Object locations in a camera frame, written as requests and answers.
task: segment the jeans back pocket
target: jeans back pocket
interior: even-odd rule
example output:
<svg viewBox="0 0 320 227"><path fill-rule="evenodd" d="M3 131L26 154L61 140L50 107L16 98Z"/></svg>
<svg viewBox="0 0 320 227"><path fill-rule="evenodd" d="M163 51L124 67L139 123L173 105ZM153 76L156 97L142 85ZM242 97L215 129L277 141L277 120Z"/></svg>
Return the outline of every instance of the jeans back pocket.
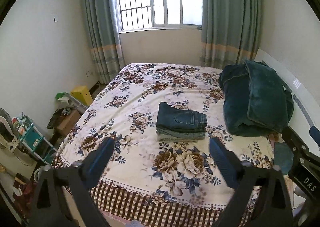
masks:
<svg viewBox="0 0 320 227"><path fill-rule="evenodd" d="M198 124L201 125L201 127L203 127L204 125L206 126L207 125L207 115L198 112Z"/></svg>
<svg viewBox="0 0 320 227"><path fill-rule="evenodd" d="M184 124L189 124L189 125L194 125L194 121L195 121L194 113L191 111L179 112L173 118L178 123L184 123Z"/></svg>

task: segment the white wall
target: white wall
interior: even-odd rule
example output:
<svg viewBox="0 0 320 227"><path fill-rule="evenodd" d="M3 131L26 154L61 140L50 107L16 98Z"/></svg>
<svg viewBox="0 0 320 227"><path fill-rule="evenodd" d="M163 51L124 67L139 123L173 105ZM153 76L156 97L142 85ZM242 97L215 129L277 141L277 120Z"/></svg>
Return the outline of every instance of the white wall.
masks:
<svg viewBox="0 0 320 227"><path fill-rule="evenodd" d="M320 104L320 21L306 0L262 0L262 11L260 48Z"/></svg>
<svg viewBox="0 0 320 227"><path fill-rule="evenodd" d="M119 36L126 64L200 65L201 31L197 29L151 29Z"/></svg>
<svg viewBox="0 0 320 227"><path fill-rule="evenodd" d="M88 70L94 68L81 0L15 2L0 26L1 108L12 117L25 112L49 135L46 126L57 108L56 93L69 92L77 85L91 88L98 78L95 74L87 78ZM17 158L1 149L0 163L12 171L23 170Z"/></svg>

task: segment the white headboard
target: white headboard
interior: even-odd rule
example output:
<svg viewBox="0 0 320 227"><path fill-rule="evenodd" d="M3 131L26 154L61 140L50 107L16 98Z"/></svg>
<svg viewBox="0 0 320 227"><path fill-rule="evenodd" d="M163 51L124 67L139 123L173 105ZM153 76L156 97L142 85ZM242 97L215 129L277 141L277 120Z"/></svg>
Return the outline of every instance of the white headboard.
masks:
<svg viewBox="0 0 320 227"><path fill-rule="evenodd" d="M268 55L263 50L259 49L255 61L264 61L268 66L273 68L277 74L291 88L292 95L295 94L301 101L308 114L310 115L314 125L320 129L320 106L308 92L308 90L299 82L299 80L289 72L281 63ZM289 122L289 126L299 135L299 137L309 147L309 151L317 156L320 156L320 149L316 142L310 137L310 126L303 115L302 111L294 101L294 112Z"/></svg>

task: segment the cable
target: cable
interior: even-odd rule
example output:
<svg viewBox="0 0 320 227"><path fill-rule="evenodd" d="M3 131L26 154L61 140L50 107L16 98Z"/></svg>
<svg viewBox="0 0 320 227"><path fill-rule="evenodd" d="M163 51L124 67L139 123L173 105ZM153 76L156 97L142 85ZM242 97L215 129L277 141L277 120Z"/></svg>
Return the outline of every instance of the cable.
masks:
<svg viewBox="0 0 320 227"><path fill-rule="evenodd" d="M21 160L20 160L20 158L13 152L13 154L17 157L17 159L19 159L19 161L22 163L22 164L24 164L25 166L33 166L33 165L26 165L25 163L23 163Z"/></svg>

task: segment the blue gripper pad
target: blue gripper pad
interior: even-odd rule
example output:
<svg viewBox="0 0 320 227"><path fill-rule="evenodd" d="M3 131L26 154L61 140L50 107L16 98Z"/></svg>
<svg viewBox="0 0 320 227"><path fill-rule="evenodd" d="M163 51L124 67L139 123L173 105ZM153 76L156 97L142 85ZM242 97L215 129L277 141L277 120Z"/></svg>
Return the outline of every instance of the blue gripper pad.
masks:
<svg viewBox="0 0 320 227"><path fill-rule="evenodd" d="M89 190L96 187L114 149L114 140L106 137L97 150L91 151L83 161L81 179Z"/></svg>
<svg viewBox="0 0 320 227"><path fill-rule="evenodd" d="M320 147L320 131L315 126L312 126L309 130L309 134Z"/></svg>
<svg viewBox="0 0 320 227"><path fill-rule="evenodd" d="M227 150L217 137L210 138L209 150L227 186L236 189L239 185L237 176L242 169L238 157Z"/></svg>

